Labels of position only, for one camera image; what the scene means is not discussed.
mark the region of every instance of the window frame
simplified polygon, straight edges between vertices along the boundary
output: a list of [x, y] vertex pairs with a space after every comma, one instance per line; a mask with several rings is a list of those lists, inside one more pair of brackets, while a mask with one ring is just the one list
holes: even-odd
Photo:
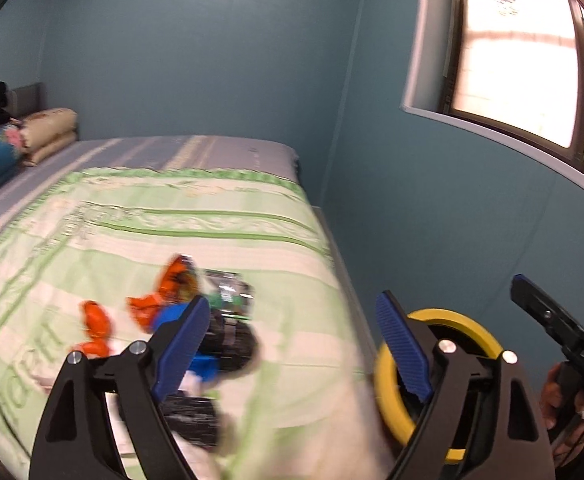
[[544, 137], [511, 124], [502, 123], [501, 121], [472, 114], [463, 110], [457, 110], [452, 106], [452, 100], [457, 87], [468, 0], [452, 1], [452, 25], [450, 28], [451, 34], [448, 62], [446, 63], [445, 72], [443, 74], [443, 88], [441, 91], [438, 112], [449, 117], [477, 124], [478, 126], [490, 128], [501, 134], [525, 142], [534, 148], [554, 156], [558, 160], [561, 160], [584, 174], [584, 17], [582, 14], [584, 1], [567, 1], [571, 12], [572, 22], [574, 24], [576, 58], [578, 63], [576, 115], [574, 117], [572, 141], [568, 148], [559, 146]]

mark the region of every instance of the beige pillow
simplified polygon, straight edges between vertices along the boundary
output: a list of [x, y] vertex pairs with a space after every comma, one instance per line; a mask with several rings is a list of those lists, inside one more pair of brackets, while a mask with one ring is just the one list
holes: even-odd
[[23, 162], [26, 166], [36, 166], [42, 160], [45, 160], [50, 155], [54, 155], [56, 152], [60, 152], [66, 146], [69, 146], [76, 141], [76, 132], [70, 131], [65, 132], [50, 142], [42, 148], [39, 148], [36, 152], [33, 152], [26, 156]]
[[27, 153], [36, 152], [54, 137], [76, 127], [76, 112], [69, 108], [52, 108], [23, 119], [21, 136]]

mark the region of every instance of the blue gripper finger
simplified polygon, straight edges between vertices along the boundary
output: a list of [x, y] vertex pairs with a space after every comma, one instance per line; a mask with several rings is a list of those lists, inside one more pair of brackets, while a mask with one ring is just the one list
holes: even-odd
[[156, 364], [156, 380], [152, 395], [163, 402], [169, 394], [179, 389], [183, 376], [194, 359], [210, 324], [210, 306], [205, 298], [194, 301], [184, 310], [179, 320], [186, 316], [179, 331], [169, 342]]
[[434, 393], [429, 380], [429, 362], [405, 318], [384, 292], [376, 298], [376, 320], [405, 388], [421, 402], [427, 402]]

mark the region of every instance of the orange plush toy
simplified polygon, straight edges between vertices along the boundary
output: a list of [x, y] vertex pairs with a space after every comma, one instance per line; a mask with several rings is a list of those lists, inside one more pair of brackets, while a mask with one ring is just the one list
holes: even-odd
[[142, 298], [128, 298], [131, 316], [144, 332], [153, 332], [157, 314], [169, 304], [189, 303], [198, 294], [198, 280], [191, 258], [178, 254], [165, 268], [156, 292]]
[[112, 322], [103, 307], [96, 301], [83, 301], [83, 323], [89, 341], [72, 348], [83, 352], [88, 357], [109, 357], [108, 342], [112, 336]]

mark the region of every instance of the mattress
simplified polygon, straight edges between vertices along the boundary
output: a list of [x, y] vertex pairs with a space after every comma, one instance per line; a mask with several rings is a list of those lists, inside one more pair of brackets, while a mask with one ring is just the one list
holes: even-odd
[[[148, 294], [184, 253], [251, 286], [259, 349], [251, 367], [206, 387], [225, 421], [216, 452], [179, 440], [198, 479], [387, 477], [329, 244], [293, 168], [293, 152], [272, 143], [113, 139], [77, 143], [0, 192], [0, 399], [27, 449], [47, 398], [40, 378], [53, 380], [85, 339], [78, 304], [103, 305], [117, 351], [147, 339], [125, 297]], [[110, 415], [126, 473], [141, 480]], [[26, 478], [27, 454], [1, 416], [0, 459]]]
[[67, 172], [104, 166], [255, 170], [297, 182], [296, 153], [270, 140], [221, 136], [81, 140], [38, 167], [26, 168], [0, 189], [0, 229]]

